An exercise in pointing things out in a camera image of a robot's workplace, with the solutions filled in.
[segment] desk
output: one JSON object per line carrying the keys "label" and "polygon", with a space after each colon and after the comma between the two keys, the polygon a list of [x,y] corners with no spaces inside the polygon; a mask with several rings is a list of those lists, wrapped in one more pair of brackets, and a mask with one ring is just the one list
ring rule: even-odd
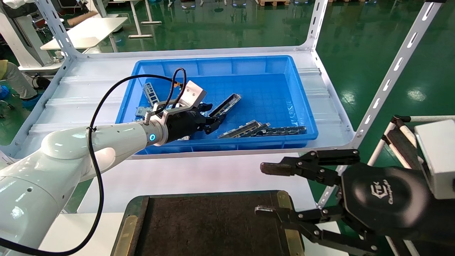
{"label": "desk", "polygon": [[[76,49],[95,47],[109,36],[114,52],[118,52],[112,32],[119,28],[127,18],[89,18],[70,29],[67,33]],[[60,45],[54,38],[41,46],[42,50],[58,50]]]}
{"label": "desk", "polygon": [[[141,27],[139,26],[139,21],[137,20],[136,9],[134,8],[133,1],[137,0],[114,0],[114,2],[126,2],[129,1],[131,5],[131,11],[133,12],[133,19],[134,23],[136,24],[137,35],[129,35],[129,38],[144,38],[144,37],[152,37],[153,35],[143,35],[141,32]],[[148,21],[142,21],[141,24],[161,24],[161,21],[153,21],[152,15],[150,13],[150,6],[148,0],[145,0],[145,9],[147,10]]]}
{"label": "desk", "polygon": [[[291,154],[257,154],[214,157],[135,159],[103,173],[103,212],[125,212],[140,195],[178,195],[260,190],[285,190],[297,210],[316,208],[308,181],[301,177],[265,175],[262,162],[278,163]],[[78,213],[96,213],[99,192],[93,179]]]}
{"label": "desk", "polygon": [[[40,250],[66,251],[76,247],[91,228],[95,213],[60,214],[46,234]],[[92,239],[73,256],[109,256],[117,236],[123,213],[104,213]],[[318,224],[321,229],[339,233],[336,222]],[[320,246],[303,238],[306,256],[348,256],[347,253]]]}

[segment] blue plastic bin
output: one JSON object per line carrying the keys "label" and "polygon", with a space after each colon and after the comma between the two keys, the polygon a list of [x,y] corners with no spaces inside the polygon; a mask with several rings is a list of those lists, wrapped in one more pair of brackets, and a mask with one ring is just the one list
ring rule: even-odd
{"label": "blue plastic bin", "polygon": [[[189,140],[174,141],[161,147],[150,146],[137,154],[167,154],[181,152],[302,148],[318,136],[294,61],[290,56],[254,56],[200,59],[138,61],[132,75],[154,74],[172,77],[183,67],[188,80],[207,91],[204,103],[213,109],[233,93],[242,99],[227,114],[219,129],[209,135],[197,132]],[[116,123],[128,123],[136,118],[137,107],[149,107],[142,85],[152,83],[160,101],[166,100],[170,82],[158,78],[130,80]],[[176,98],[179,90],[174,90]],[[218,136],[251,120],[270,123],[270,127],[306,126],[306,134],[225,138]]]}

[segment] white metal shelf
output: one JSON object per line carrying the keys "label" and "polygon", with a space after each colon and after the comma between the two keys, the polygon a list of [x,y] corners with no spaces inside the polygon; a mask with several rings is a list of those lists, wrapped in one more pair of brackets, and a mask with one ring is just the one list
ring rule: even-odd
{"label": "white metal shelf", "polygon": [[[16,158],[24,157],[38,149],[42,138],[53,130],[87,124],[95,110],[95,102],[115,81],[131,75],[135,63],[139,60],[259,55],[290,55],[294,59],[318,126],[319,136],[316,140],[308,143],[304,149],[197,152],[133,158],[289,153],[304,152],[310,149],[357,148],[410,59],[412,52],[442,5],[442,3],[435,2],[424,3],[370,107],[366,110],[358,130],[355,132],[315,50],[328,0],[315,1],[307,40],[301,46],[102,54],[82,54],[76,51],[67,32],[62,29],[63,25],[57,19],[58,16],[53,5],[43,0],[36,0],[36,2],[54,36],[62,42],[62,50],[67,58],[15,136],[13,143],[9,146],[0,147],[1,151]],[[98,115],[97,123],[114,122],[125,88],[126,84],[115,90],[109,104],[103,106],[100,115]],[[341,173],[344,169],[344,166],[339,166],[337,171]],[[332,187],[325,190],[318,207],[325,205],[332,191]]]}

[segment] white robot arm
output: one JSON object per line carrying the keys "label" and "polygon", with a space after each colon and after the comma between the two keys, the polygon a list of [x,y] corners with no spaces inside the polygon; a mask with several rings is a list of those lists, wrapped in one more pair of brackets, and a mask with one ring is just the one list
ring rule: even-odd
{"label": "white robot arm", "polygon": [[[200,104],[205,95],[189,81],[178,108],[154,116],[148,111],[145,120],[139,122],[97,126],[92,145],[100,172],[146,146],[161,146],[197,131],[215,130],[210,125],[219,125],[223,119],[200,113],[202,105],[207,108]],[[162,104],[156,103],[154,111]],[[38,248],[77,184],[95,175],[86,127],[50,133],[39,150],[0,170],[0,237]],[[21,254],[0,247],[0,255]]]}
{"label": "white robot arm", "polygon": [[[38,248],[77,184],[95,177],[86,134],[85,127],[53,132],[39,150],[0,170],[0,237]],[[106,172],[162,135],[156,121],[98,126],[93,147],[100,171]]]}

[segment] black cable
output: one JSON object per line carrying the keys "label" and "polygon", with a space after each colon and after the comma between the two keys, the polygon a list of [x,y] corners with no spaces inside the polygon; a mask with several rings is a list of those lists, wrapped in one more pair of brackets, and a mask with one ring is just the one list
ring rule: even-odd
{"label": "black cable", "polygon": [[95,217],[95,220],[93,222],[93,225],[92,225],[90,231],[88,232],[87,236],[85,237],[85,239],[78,246],[76,246],[75,248],[73,248],[71,250],[68,250],[68,251],[62,251],[62,252],[42,251],[42,250],[38,250],[38,249],[31,248],[31,247],[28,247],[28,246],[23,246],[23,245],[20,245],[18,243],[11,242],[11,241],[3,239],[3,238],[0,238],[0,246],[1,247],[7,248],[7,249],[10,249],[10,250],[14,250],[14,251],[17,251],[17,252],[20,252],[20,253],[36,255],[36,256],[69,256],[71,254],[74,254],[74,253],[78,252],[80,249],[82,249],[88,243],[88,241],[92,238],[93,234],[95,233],[95,230],[96,230],[96,228],[98,226],[98,223],[100,222],[101,213],[103,211],[103,204],[104,204],[103,182],[102,182],[102,179],[101,179],[100,167],[98,166],[98,162],[96,161],[95,151],[93,149],[92,137],[91,137],[92,136],[92,132],[96,131],[96,128],[93,128],[93,126],[95,125],[95,119],[96,119],[96,116],[98,115],[98,113],[99,113],[99,111],[101,109],[101,106],[103,105],[103,103],[106,101],[107,97],[112,93],[112,91],[115,88],[117,88],[119,85],[121,85],[125,81],[131,80],[131,79],[135,79],[135,78],[141,78],[141,77],[161,78],[161,79],[164,79],[164,80],[172,82],[172,80],[170,78],[168,78],[168,77],[163,77],[163,76],[158,76],[158,75],[148,75],[148,74],[135,75],[135,76],[130,76],[130,77],[123,78],[122,80],[120,80],[117,83],[115,83],[106,92],[106,94],[103,96],[103,98],[101,99],[100,103],[96,107],[95,112],[93,113],[93,117],[92,117],[92,119],[90,121],[89,127],[87,127],[88,151],[89,151],[92,163],[93,163],[93,169],[95,169],[96,177],[98,179],[98,189],[100,190],[100,203],[98,205],[98,211],[96,212],[96,217]]}
{"label": "black cable", "polygon": [[177,96],[177,99],[175,100],[174,104],[172,104],[172,107],[171,108],[175,108],[175,106],[177,105],[178,101],[180,100],[180,98],[182,97],[183,93],[185,92],[185,88],[187,87],[187,72],[183,69],[183,68],[178,68],[175,72],[174,72],[174,75],[172,76],[172,84],[174,84],[174,81],[175,81],[175,76],[177,75],[178,71],[179,70],[182,70],[183,71],[183,86],[182,88],[180,89],[180,93],[178,94]]}
{"label": "black cable", "polygon": [[33,81],[36,79],[36,77],[38,77],[37,75],[35,75],[33,77],[33,79],[31,80],[31,86],[33,87],[33,89],[35,89],[36,93],[38,93],[38,90],[36,89],[35,85],[33,84]]}

